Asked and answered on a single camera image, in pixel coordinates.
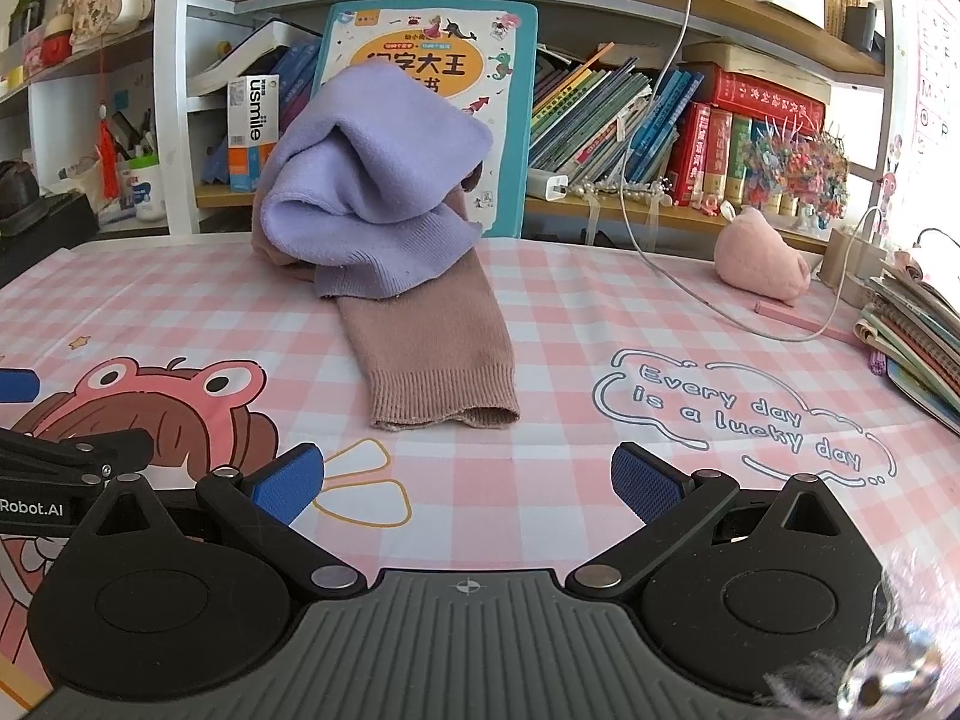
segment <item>ribbed cuff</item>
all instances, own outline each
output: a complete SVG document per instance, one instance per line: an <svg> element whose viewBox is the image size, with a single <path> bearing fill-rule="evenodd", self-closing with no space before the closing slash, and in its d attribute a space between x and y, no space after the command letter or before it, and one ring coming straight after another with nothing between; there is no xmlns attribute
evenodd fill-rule
<svg viewBox="0 0 960 720"><path fill-rule="evenodd" d="M454 419L470 427L504 428L520 419L511 365L368 375L371 425L384 430L427 427Z"/></svg>

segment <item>charging cable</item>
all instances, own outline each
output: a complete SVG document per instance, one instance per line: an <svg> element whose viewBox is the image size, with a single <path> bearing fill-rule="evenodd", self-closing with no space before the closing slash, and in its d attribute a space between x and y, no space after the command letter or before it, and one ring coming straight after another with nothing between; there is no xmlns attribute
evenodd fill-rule
<svg viewBox="0 0 960 720"><path fill-rule="evenodd" d="M637 135L637 132L639 132L640 129L646 124L647 119L649 119L650 115L653 113L653 109L654 109L653 101L656 99L656 93L659 92L659 89L661 88L661 84L664 82L664 76L666 76L667 71L669 71L670 69L670 66L674 63L674 60L676 60L678 53L680 53L680 48L683 47L683 38L685 38L686 30L688 29L690 24L690 6L692 2L693 0L686 0L686 6L685 6L685 9L683 9L683 25L680 27L680 37L677 39L677 45L673 47L673 52L667 58L666 63L664 64L664 67L661 69L661 71L659 72L659 75L656 77L656 81L654 82L653 92L650 95L651 103L647 106L645 113L643 114L643 116L640 117L640 120L637 122L634 129L632 129L632 131L629 133L629 136L627 138L627 143L630 143L634 139L635 135ZM624 196L624 188L627 184L627 175L626 175L627 158L629 157L629 155L630 155L630 149L627 148L620 158L620 170L619 170L620 180L619 180L619 185L617 186L617 194L620 198L620 210L623 212L623 221L627 225L627 233L630 235L630 241L634 245L634 249L637 250L637 254L639 254L640 257L643 258L643 261L645 261L645 263L648 266L650 266L651 269L654 269L654 271L656 271L658 274L662 276L666 276L681 290L683 290L685 293L690 295L690 298L694 298L699 303L702 303L704 306L707 306L707 308L709 308L712 312L720 314L721 317L726 319L728 322L732 322L741 330L745 330L748 333L754 334L755 336L760 336L760 338L771 338L772 341L784 341L785 343L805 343L806 341L813 341L815 338L819 338L820 336L822 336L824 332L827 331L827 327L829 327L830 323L833 322L833 318L836 316L837 309L840 307L840 295L843 290L844 280L847 278L847 264L848 264L848 261L850 261L851 246L853 245L853 239L859 233L860 228L863 226L867 218L870 217L870 214L877 213L880 215L881 220L882 218L884 218L884 213L880 209L880 207L875 206L867 209L866 213L864 213L864 215L860 217L860 220L858 221L856 228L854 228L853 230L853 234L851 235L850 240L847 242L846 250L844 251L843 269L841 271L840 284L837 286L836 300L834 300L833 302L833 309L830 311L830 316L827 317L827 321L824 322L824 324L819 328L819 330L817 330L814 333L810 333L809 335L776 336L776 335L773 335L772 333L765 333L762 330L757 330L757 328L755 327L750 327L750 325L745 324L744 322L741 322L740 319L733 317L731 314L728 314L723 309L720 309L717 306L712 305L712 303L709 303L704 298L701 298L697 293L693 292L693 290L691 290L687 285L683 284L683 282L680 282L680 280L676 276L669 274L667 271L661 268L658 264L656 264L653 258L643 250L640 244L637 243L637 239L634 237L634 231L632 231L632 228L631 228L630 217L627 214L627 201L626 201L626 197ZM659 203L656 203L656 202L650 203L650 212L649 212L648 218L649 218L649 224L651 225L651 227L653 229L656 229L656 225L658 224L658 218L659 218Z"/></svg>

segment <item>blue book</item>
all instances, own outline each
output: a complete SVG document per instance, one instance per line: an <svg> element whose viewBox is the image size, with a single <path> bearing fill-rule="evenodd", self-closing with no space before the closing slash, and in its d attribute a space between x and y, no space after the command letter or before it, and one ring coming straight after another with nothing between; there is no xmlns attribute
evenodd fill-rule
<svg viewBox="0 0 960 720"><path fill-rule="evenodd" d="M536 69L536 7L509 0L361 0L330 7L314 77L392 62L493 132L467 218L520 237Z"/></svg>
<svg viewBox="0 0 960 720"><path fill-rule="evenodd" d="M654 142L651 144L650 148L647 149L647 153L640 160L640 166L637 167L637 170L634 172L636 176L631 177L631 181L640 180L640 177L647 172L651 162L656 159L656 155L659 154L659 150L666 142L666 139L670 137L670 131L673 129L673 125L677 123L680 116L683 114L683 111L686 110L686 107L690 103L690 100L693 100L693 95L697 91L697 87L703 83L704 76L700 73L688 73L689 78L686 80L686 88L683 91L683 95L680 95L680 99L677 101L677 104L673 106L673 110L670 111L669 115L666 117L664 124L661 127L659 133L656 134Z"/></svg>
<svg viewBox="0 0 960 720"><path fill-rule="evenodd" d="M653 143L656 131L664 123L668 110L678 100L680 87L685 82L685 76L688 75L679 70L670 71L664 90L654 101L653 112L647 118L646 124L640 129L640 132L637 132L637 135L630 141L631 153L627 160L627 180L630 180L630 176L637 170L637 165L640 165L640 160L646 155L650 143Z"/></svg>
<svg viewBox="0 0 960 720"><path fill-rule="evenodd" d="M306 85L313 82L313 74L317 66L317 57L320 54L320 40L308 43L304 47L304 52L298 57L296 65L290 69L290 82L286 85L283 79L280 79L280 114L285 111L305 88Z"/></svg>

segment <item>stuffed toy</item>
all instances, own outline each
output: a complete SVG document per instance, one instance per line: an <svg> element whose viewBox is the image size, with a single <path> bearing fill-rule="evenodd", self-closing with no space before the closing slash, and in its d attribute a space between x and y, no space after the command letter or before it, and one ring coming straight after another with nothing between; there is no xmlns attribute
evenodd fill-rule
<svg viewBox="0 0 960 720"><path fill-rule="evenodd" d="M732 287L789 306L810 288L810 267L755 208L720 231L713 250L717 275Z"/></svg>

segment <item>white charger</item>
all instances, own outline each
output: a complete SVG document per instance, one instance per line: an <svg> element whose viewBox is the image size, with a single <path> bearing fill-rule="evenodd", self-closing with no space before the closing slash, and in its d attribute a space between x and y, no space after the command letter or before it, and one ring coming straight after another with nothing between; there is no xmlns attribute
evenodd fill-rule
<svg viewBox="0 0 960 720"><path fill-rule="evenodd" d="M562 173L527 167L527 196L541 200L559 200L566 196L570 179Z"/></svg>

